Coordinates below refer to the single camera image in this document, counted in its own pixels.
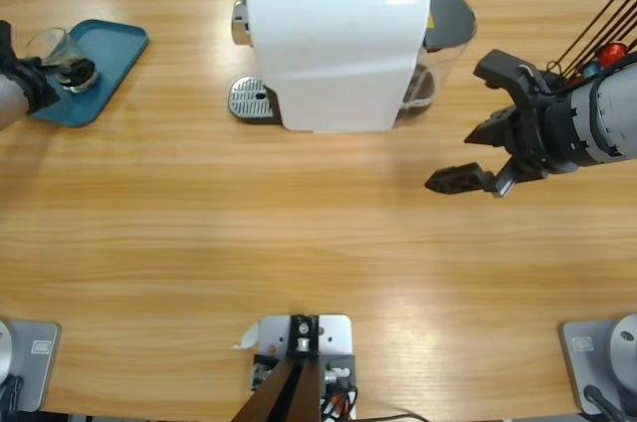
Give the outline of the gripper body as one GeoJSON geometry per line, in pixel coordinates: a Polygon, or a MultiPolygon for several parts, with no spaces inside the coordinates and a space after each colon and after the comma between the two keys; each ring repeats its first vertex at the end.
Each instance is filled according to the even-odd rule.
{"type": "Polygon", "coordinates": [[[513,104],[494,113],[492,119],[515,117],[517,149],[504,167],[495,174],[499,197],[504,197],[517,183],[545,179],[553,174],[570,173],[580,168],[580,140],[573,118],[569,94],[560,96],[522,93],[513,104]]]}
{"type": "Polygon", "coordinates": [[[48,82],[48,75],[58,70],[57,65],[46,65],[40,58],[1,58],[1,74],[18,85],[26,98],[27,114],[53,105],[60,100],[55,89],[48,82]]]}

